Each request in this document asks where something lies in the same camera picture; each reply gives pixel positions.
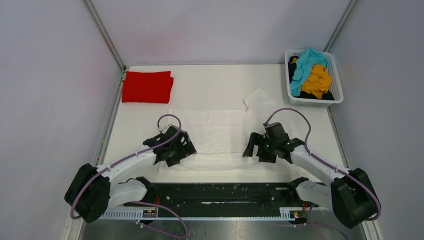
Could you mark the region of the white t-shirt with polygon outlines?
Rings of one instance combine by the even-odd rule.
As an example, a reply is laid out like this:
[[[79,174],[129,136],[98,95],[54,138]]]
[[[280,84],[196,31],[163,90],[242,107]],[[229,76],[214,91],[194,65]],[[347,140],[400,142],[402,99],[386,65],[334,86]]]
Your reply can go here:
[[[278,158],[275,163],[260,162],[257,156],[243,157],[252,132],[264,134],[264,122],[282,105],[259,88],[243,99],[242,109],[188,110],[170,108],[182,122],[197,153],[168,167],[162,163],[161,174],[304,174],[305,170]]]

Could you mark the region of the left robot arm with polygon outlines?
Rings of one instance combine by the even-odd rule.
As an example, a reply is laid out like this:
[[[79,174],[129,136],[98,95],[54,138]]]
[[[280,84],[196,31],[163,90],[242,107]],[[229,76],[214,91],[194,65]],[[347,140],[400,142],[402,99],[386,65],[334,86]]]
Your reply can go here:
[[[108,209],[133,201],[148,206],[155,200],[151,183],[144,177],[131,178],[137,171],[162,161],[172,167],[194,155],[197,150],[189,134],[169,124],[154,137],[148,138],[132,153],[114,163],[82,165],[64,200],[86,223],[99,219]]]

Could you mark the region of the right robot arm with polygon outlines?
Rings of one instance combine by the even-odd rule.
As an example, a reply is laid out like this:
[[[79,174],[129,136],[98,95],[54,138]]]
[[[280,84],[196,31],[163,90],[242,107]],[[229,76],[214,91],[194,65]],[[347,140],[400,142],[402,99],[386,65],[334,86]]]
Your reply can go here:
[[[307,148],[299,138],[290,138],[279,122],[266,124],[265,134],[252,132],[242,156],[257,156],[260,162],[275,163],[277,158],[298,166],[317,179],[306,177],[291,182],[287,201],[293,206],[303,202],[331,210],[345,227],[352,229],[381,212],[381,205],[367,173],[356,168],[329,163]]]

